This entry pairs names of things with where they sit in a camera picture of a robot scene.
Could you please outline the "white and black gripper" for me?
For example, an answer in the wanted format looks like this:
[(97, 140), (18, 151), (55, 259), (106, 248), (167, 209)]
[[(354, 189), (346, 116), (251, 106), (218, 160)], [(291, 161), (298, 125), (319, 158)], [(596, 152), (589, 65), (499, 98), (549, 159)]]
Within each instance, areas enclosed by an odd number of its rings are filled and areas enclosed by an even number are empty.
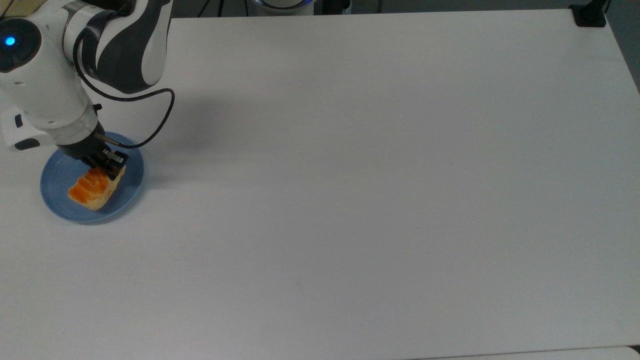
[(72, 116), (36, 115), (18, 107), (1, 112), (4, 143), (10, 151), (18, 152), (39, 147), (57, 146), (64, 155), (92, 169), (102, 169), (115, 181), (123, 172), (129, 156), (112, 151), (95, 134), (105, 130), (93, 107), (85, 107)]

